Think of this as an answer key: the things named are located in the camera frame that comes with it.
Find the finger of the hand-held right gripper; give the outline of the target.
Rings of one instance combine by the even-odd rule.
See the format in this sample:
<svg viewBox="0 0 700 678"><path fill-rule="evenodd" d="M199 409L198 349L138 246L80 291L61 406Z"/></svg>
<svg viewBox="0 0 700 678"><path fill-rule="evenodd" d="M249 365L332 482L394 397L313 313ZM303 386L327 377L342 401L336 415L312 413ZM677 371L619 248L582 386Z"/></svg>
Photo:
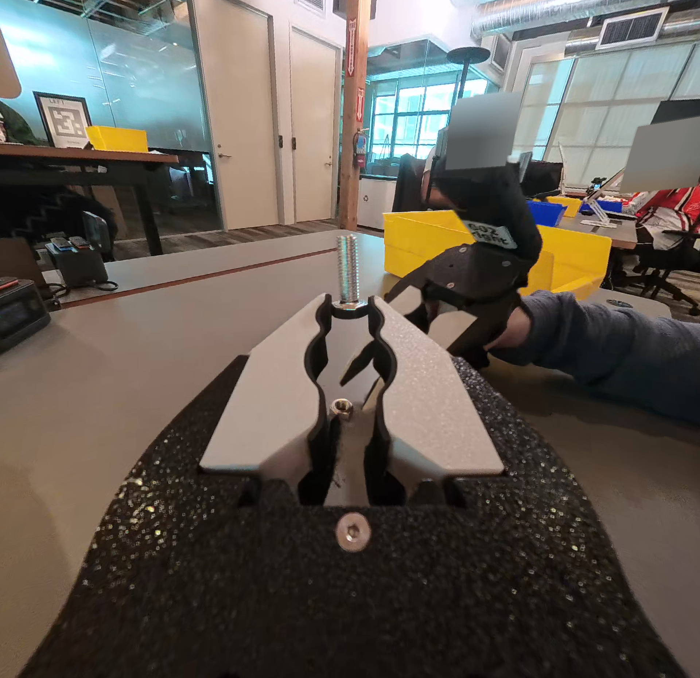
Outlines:
<svg viewBox="0 0 700 678"><path fill-rule="evenodd" d="M339 385L345 386L373 363L376 347L376 341L370 341L355 354L346 366Z"/></svg>

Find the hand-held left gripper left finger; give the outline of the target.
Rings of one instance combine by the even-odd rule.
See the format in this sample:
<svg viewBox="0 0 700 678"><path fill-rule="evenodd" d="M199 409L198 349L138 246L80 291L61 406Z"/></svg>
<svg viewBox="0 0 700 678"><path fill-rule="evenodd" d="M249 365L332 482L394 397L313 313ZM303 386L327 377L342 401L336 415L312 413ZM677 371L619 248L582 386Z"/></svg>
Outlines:
<svg viewBox="0 0 700 678"><path fill-rule="evenodd" d="M199 463L208 474L327 495L337 446L319 385L332 300L320 294L251 350Z"/></svg>

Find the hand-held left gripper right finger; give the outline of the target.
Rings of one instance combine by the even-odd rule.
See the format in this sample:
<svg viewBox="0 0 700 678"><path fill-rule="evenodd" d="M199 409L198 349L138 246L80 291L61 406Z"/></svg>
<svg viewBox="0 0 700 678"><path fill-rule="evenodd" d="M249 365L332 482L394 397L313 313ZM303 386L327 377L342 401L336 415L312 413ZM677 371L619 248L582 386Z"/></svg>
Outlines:
<svg viewBox="0 0 700 678"><path fill-rule="evenodd" d="M499 477L504 464L448 353L380 297L370 299L374 369L383 386L365 454L368 495L398 481L414 495L425 481Z"/></svg>

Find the yellow plastic bin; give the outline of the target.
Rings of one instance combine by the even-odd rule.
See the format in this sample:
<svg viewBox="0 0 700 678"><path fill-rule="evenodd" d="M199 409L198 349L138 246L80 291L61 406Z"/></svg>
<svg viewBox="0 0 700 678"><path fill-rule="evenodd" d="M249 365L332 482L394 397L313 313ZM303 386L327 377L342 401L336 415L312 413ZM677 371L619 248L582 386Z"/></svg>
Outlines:
<svg viewBox="0 0 700 678"><path fill-rule="evenodd" d="M572 293L587 301L607 275L612 241L606 236L538 226L543 248L522 296L537 290ZM403 278L443 251L474 239L453 211L384 214L384 269Z"/></svg>

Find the silver hex bolt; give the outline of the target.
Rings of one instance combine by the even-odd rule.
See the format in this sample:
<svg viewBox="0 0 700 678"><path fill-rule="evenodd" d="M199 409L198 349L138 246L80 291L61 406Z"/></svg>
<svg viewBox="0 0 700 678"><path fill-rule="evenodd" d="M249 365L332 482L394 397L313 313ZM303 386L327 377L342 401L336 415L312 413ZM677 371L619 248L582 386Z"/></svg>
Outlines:
<svg viewBox="0 0 700 678"><path fill-rule="evenodd" d="M341 320L354 320L367 314L368 304L361 299L357 237L337 237L339 299L332 303L332 313Z"/></svg>

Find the person's right hand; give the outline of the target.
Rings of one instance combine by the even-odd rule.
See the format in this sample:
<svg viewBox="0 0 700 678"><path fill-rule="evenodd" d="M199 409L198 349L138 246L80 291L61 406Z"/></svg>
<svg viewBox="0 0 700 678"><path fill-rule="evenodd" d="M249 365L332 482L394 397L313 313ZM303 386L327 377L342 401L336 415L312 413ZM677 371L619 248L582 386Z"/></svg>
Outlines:
<svg viewBox="0 0 700 678"><path fill-rule="evenodd" d="M503 332L484 350L512 365L525 366L532 362L536 338L531 311L522 304L512 312Z"/></svg>

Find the black office chair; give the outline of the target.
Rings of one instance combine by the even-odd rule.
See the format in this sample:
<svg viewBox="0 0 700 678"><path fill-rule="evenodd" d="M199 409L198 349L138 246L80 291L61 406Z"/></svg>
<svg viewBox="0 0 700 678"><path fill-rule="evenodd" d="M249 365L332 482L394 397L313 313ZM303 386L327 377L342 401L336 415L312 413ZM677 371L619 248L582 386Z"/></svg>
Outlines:
<svg viewBox="0 0 700 678"><path fill-rule="evenodd" d="M422 194L425 165L431 170L432 159L419 159L404 154L399 160L392 213L427 211Z"/></svg>
<svg viewBox="0 0 700 678"><path fill-rule="evenodd" d="M640 267L644 271L652 271L652 274L643 275L642 296L650 293L651 299L656 299L661 290L668 293L676 301L683 301L689 305L689 313L692 316L699 315L699 304L696 300L684 294L678 287L669 282L669 276L675 271L699 272L699 251L695 249L695 242L699 240L699 228L690 231L662 230L658 239L675 242L670 248L657 249L651 243L651 236L643 229L645 236L638 233L639 240L636 253L640 261Z"/></svg>

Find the white recycling bin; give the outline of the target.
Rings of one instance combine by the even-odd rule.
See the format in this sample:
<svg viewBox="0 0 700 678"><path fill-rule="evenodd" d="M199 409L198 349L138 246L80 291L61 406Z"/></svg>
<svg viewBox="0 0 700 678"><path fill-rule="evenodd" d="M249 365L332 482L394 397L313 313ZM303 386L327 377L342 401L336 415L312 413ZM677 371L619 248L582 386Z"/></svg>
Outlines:
<svg viewBox="0 0 700 678"><path fill-rule="evenodd" d="M358 226L384 230L384 214L390 213L396 178L362 176L358 187Z"/></svg>

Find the grey office desk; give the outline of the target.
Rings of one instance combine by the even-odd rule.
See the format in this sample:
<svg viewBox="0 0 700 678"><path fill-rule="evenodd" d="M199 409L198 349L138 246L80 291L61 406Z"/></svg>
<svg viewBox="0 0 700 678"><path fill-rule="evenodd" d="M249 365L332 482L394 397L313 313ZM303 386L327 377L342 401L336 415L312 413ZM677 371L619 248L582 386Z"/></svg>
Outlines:
<svg viewBox="0 0 700 678"><path fill-rule="evenodd" d="M594 234L607 237L611 240L613 248L633 251L637 246L637 232L635 221L632 219L618 219L608 216L609 223L601 223L596 216L577 214L574 217L564 217L558 227L565 230Z"/></svg>

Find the black floor lamp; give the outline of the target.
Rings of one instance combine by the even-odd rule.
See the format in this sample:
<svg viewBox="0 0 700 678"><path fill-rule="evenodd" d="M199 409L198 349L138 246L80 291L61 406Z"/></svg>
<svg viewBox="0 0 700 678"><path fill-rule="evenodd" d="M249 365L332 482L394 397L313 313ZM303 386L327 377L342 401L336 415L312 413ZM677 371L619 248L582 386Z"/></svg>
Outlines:
<svg viewBox="0 0 700 678"><path fill-rule="evenodd" d="M464 46L455 48L446 54L446 59L448 62L452 64L459 64L462 67L459 86L456 89L456 94L453 96L453 104L455 104L456 101L463 96L470 66L488 61L490 57L490 50L481 46Z"/></svg>

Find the beige door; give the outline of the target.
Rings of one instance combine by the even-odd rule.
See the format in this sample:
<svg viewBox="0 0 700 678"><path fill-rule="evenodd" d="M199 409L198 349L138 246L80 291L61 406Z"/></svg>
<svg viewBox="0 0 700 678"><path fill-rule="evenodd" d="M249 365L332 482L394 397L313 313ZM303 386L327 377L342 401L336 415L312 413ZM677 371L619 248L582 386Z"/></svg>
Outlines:
<svg viewBox="0 0 700 678"><path fill-rule="evenodd" d="M291 28L295 221L331 219L337 191L338 49Z"/></svg>
<svg viewBox="0 0 700 678"><path fill-rule="evenodd" d="M195 0L215 176L227 230L279 222L267 15Z"/></svg>

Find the black battery charger case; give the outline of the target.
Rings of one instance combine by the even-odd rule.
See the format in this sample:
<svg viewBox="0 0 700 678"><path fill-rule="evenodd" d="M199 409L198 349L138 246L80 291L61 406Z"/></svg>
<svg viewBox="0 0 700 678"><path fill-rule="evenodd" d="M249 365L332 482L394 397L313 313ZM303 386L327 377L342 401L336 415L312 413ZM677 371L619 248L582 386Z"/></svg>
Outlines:
<svg viewBox="0 0 700 678"><path fill-rule="evenodd" d="M36 287L27 279L1 278L1 354L50 323L50 314Z"/></svg>

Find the brown desk with black legs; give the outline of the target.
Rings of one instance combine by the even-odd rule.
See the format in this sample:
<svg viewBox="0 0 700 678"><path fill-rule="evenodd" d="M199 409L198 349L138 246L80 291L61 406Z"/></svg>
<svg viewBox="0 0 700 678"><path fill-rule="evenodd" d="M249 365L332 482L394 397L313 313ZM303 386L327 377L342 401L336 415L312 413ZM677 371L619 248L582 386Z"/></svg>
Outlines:
<svg viewBox="0 0 700 678"><path fill-rule="evenodd" d="M1 144L1 186L129 186L135 194L148 251L163 254L155 222L151 182L176 155Z"/></svg>

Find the framed marker sign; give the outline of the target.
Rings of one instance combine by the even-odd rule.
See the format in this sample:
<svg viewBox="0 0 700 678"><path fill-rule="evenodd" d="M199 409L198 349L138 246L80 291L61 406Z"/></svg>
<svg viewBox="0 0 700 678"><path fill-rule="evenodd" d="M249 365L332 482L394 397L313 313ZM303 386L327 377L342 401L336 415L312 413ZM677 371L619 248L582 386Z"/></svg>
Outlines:
<svg viewBox="0 0 700 678"><path fill-rule="evenodd" d="M91 146L87 129L92 121L84 97L36 90L33 95L51 147L82 150Z"/></svg>

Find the white wall vent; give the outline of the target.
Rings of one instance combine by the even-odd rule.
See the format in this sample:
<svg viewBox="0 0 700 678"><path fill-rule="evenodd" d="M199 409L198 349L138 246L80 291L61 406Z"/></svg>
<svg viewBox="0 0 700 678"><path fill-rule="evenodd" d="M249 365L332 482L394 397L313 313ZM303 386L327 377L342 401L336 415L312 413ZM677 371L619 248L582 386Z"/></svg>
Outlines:
<svg viewBox="0 0 700 678"><path fill-rule="evenodd" d="M595 51L656 42L668 12L669 7L660 7L605 19Z"/></svg>

